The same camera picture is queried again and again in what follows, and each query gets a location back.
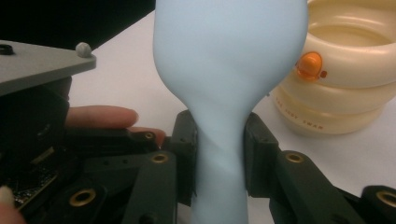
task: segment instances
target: white surface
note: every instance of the white surface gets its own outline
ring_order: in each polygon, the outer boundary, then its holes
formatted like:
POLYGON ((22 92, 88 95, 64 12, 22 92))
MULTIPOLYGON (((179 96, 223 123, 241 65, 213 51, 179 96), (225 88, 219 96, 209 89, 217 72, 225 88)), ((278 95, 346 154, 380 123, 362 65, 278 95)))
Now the white surface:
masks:
MULTIPOLYGON (((137 126, 172 134, 178 112, 186 107, 162 84, 152 58, 154 13, 109 40, 93 54, 97 68, 74 76, 71 106, 118 105, 140 114, 137 126)), ((273 132, 282 150, 303 152, 341 189, 360 196, 368 185, 396 189, 396 100, 368 128, 329 138, 309 138, 285 126, 272 100, 254 109, 273 132)), ((268 200, 249 199, 251 224, 273 223, 268 200)), ((189 209, 179 208, 179 223, 188 223, 189 209)))

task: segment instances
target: orange round knob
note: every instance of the orange round knob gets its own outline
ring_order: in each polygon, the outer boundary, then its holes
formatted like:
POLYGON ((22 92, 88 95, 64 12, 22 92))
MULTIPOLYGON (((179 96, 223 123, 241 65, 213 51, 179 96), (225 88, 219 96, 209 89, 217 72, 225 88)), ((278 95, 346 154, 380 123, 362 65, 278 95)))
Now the orange round knob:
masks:
POLYGON ((297 74, 308 81, 315 81, 319 78, 322 66, 322 59, 316 52, 309 52, 301 56, 296 64, 297 74))

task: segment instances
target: human hand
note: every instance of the human hand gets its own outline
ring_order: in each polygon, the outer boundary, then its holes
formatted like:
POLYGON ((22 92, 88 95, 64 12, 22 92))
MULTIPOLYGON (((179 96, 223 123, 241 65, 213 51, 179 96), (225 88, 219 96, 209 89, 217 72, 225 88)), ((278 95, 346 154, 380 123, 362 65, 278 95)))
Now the human hand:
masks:
MULTIPOLYGON (((152 132, 160 146, 165 132, 159 129, 132 127, 138 121, 138 114, 117 106, 91 105, 71 107, 67 113, 65 126, 79 128, 124 129, 131 132, 152 132)), ((25 224, 22 215, 14 207, 14 197, 8 187, 0 188, 0 224, 25 224)))

